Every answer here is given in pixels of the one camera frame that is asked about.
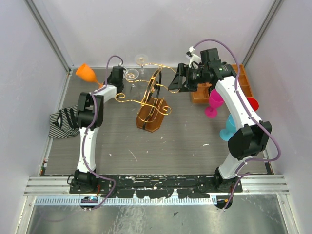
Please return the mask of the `pink wine glass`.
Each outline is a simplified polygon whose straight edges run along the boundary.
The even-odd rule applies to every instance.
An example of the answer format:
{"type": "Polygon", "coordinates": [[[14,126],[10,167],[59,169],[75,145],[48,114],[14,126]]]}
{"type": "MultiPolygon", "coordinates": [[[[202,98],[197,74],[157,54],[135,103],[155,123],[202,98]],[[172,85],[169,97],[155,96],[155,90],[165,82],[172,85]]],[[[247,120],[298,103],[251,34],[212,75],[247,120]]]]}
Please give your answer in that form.
{"type": "Polygon", "coordinates": [[[205,115],[208,118],[215,118],[218,115],[218,108],[224,104],[222,96],[216,89],[210,92],[209,106],[205,109],[205,115]]]}

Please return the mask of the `red wine glass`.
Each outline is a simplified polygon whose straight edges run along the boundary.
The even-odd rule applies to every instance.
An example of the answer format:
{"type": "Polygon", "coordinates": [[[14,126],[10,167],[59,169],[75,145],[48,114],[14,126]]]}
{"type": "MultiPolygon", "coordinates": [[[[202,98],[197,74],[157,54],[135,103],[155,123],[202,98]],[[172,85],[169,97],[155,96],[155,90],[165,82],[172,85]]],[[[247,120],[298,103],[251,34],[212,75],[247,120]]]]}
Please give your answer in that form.
{"type": "Polygon", "coordinates": [[[249,102],[252,109],[256,112],[259,109],[258,101],[253,97],[246,97],[247,101],[249,102]]]}

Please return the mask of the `clear wine glass back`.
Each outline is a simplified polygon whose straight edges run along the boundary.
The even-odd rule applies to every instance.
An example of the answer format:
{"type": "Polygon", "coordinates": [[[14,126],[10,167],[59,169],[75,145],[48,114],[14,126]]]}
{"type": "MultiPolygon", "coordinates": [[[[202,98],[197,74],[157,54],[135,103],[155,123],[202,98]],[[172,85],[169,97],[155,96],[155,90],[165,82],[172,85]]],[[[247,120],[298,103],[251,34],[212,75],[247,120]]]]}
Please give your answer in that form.
{"type": "Polygon", "coordinates": [[[138,66],[140,66],[139,72],[141,75],[145,74],[144,65],[147,64],[148,56],[145,54],[138,54],[135,56],[135,62],[138,66]]]}

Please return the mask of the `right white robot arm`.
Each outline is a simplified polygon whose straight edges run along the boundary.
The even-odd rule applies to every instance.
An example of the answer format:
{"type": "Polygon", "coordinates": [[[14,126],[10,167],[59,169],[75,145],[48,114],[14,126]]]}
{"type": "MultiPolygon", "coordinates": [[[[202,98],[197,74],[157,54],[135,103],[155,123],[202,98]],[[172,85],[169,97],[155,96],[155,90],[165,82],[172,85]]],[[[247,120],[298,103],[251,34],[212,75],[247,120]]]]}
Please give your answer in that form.
{"type": "Polygon", "coordinates": [[[239,85],[240,69],[222,62],[217,48],[201,51],[197,56],[192,46],[186,55],[189,64],[178,64],[168,90],[194,92],[199,84],[210,83],[209,99],[213,99],[214,91],[221,96],[236,127],[236,132],[228,141],[229,154],[213,176],[215,189],[225,192],[237,182],[243,164],[265,149],[272,125],[268,121],[263,122],[255,113],[239,85]]]}

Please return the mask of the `blue wine glass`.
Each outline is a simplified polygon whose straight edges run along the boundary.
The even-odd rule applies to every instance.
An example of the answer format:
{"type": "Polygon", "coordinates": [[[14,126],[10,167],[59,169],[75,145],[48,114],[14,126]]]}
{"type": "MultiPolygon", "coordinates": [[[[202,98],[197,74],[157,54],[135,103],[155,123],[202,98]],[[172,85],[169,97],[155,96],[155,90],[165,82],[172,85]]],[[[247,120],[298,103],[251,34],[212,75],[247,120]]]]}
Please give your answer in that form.
{"type": "Polygon", "coordinates": [[[235,132],[236,126],[233,116],[229,115],[228,119],[226,120],[226,128],[222,129],[219,135],[223,141],[229,141],[229,139],[234,135],[235,132]]]}

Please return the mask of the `gold wire wine glass rack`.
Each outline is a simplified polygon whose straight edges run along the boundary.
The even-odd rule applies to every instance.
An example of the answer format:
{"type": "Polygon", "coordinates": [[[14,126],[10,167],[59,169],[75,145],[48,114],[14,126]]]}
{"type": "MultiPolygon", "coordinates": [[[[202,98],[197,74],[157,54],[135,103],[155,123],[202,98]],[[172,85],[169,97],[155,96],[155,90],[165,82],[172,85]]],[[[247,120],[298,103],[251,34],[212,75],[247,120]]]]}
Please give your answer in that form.
{"type": "Polygon", "coordinates": [[[144,66],[148,65],[157,67],[149,80],[137,78],[134,82],[134,84],[138,82],[147,83],[143,97],[140,100],[127,99],[124,93],[118,93],[115,96],[115,100],[119,103],[132,102],[139,104],[140,109],[137,112],[136,126],[139,129],[153,133],[160,128],[164,117],[172,111],[165,99],[159,97],[161,88],[168,89],[168,87],[162,84],[162,69],[170,69],[173,72],[175,70],[172,67],[156,63],[147,63],[144,66]]]}

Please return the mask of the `striped black white cloth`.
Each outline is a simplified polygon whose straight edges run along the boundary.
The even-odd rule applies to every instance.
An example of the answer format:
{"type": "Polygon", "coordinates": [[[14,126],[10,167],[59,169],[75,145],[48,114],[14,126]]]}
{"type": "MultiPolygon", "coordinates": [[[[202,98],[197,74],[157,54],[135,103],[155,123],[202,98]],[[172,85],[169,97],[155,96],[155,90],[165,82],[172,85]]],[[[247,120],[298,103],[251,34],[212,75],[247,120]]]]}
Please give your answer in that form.
{"type": "Polygon", "coordinates": [[[77,105],[60,109],[49,116],[49,137],[54,139],[66,139],[79,134],[79,126],[76,119],[77,105]]]}

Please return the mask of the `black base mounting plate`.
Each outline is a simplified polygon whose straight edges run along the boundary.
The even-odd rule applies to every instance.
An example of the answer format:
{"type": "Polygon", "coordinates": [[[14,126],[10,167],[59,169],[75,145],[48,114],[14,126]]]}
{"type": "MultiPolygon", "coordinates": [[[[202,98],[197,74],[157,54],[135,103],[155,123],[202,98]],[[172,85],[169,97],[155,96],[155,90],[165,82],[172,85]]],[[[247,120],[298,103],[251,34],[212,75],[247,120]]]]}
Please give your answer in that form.
{"type": "Polygon", "coordinates": [[[223,180],[218,175],[106,175],[91,173],[70,175],[69,193],[100,194],[110,198],[170,198],[174,192],[179,199],[209,198],[210,193],[242,192],[238,178],[223,180]]]}

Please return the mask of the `clear wine glass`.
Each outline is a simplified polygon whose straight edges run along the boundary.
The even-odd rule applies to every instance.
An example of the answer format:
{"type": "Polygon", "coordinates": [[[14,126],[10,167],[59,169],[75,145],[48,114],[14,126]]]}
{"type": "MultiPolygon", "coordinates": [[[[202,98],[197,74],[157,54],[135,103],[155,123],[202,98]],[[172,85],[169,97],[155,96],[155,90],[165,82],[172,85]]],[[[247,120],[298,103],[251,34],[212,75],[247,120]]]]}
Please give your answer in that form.
{"type": "Polygon", "coordinates": [[[139,72],[141,75],[145,74],[144,65],[147,64],[148,56],[145,54],[138,54],[135,56],[135,62],[138,66],[140,66],[139,72]]]}
{"type": "Polygon", "coordinates": [[[126,69],[123,76],[128,83],[131,83],[132,89],[135,87],[134,82],[137,80],[139,72],[137,69],[126,69]]]}

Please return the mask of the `clear wine glass front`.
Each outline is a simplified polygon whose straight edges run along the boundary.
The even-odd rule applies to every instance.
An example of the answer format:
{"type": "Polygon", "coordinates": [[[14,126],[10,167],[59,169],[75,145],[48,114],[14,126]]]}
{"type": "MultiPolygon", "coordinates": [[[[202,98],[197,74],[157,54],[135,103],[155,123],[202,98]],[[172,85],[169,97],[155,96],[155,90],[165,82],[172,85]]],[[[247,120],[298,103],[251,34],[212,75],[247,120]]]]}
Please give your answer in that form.
{"type": "Polygon", "coordinates": [[[132,89],[135,87],[134,82],[137,80],[139,72],[137,69],[126,69],[123,76],[128,83],[131,83],[132,89]]]}

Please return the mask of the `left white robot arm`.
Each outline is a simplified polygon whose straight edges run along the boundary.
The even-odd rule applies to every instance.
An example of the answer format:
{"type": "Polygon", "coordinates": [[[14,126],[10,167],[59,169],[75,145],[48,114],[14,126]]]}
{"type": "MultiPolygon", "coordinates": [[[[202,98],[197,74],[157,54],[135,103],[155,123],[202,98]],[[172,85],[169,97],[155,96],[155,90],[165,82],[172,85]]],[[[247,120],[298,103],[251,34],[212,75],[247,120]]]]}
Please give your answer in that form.
{"type": "Polygon", "coordinates": [[[76,121],[80,133],[79,160],[71,180],[72,191],[93,193],[98,189],[96,174],[96,140],[104,119],[104,103],[122,91],[124,68],[114,66],[107,80],[99,88],[79,95],[76,121]]]}

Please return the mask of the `orange wine glass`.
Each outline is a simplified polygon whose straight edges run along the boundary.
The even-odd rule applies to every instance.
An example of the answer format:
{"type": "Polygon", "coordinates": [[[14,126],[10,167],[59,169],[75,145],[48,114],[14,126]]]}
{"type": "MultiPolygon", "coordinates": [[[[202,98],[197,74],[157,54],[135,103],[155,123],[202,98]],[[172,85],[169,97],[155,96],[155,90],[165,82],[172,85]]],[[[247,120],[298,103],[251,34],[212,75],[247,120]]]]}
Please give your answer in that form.
{"type": "Polygon", "coordinates": [[[100,83],[97,79],[95,72],[86,64],[83,63],[76,71],[76,76],[86,82],[96,83],[99,88],[103,87],[103,83],[100,83]]]}

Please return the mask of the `wooden compartment tray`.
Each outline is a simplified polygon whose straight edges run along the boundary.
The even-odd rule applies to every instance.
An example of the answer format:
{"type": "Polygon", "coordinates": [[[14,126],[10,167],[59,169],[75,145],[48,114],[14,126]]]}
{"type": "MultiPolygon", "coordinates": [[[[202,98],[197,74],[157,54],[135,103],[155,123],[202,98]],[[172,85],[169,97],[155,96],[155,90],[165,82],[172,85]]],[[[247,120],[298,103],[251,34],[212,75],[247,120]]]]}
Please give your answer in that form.
{"type": "MultiPolygon", "coordinates": [[[[239,85],[246,97],[254,97],[247,78],[247,75],[242,64],[239,65],[240,75],[238,78],[239,85]]],[[[197,91],[191,92],[191,101],[193,104],[208,104],[209,91],[211,90],[210,83],[201,83],[197,85],[197,91]]]]}

